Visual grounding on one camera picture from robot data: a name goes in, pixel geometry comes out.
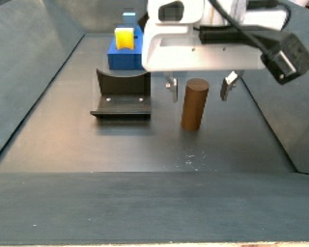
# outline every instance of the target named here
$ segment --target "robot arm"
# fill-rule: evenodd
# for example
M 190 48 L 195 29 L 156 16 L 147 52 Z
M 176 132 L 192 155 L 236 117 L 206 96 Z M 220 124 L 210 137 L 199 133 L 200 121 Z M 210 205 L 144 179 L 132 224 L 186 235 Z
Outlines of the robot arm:
M 309 52 L 296 35 L 282 31 L 288 17 L 276 6 L 278 0 L 148 0 L 144 68 L 267 67 L 280 83 L 290 82 L 309 69 Z

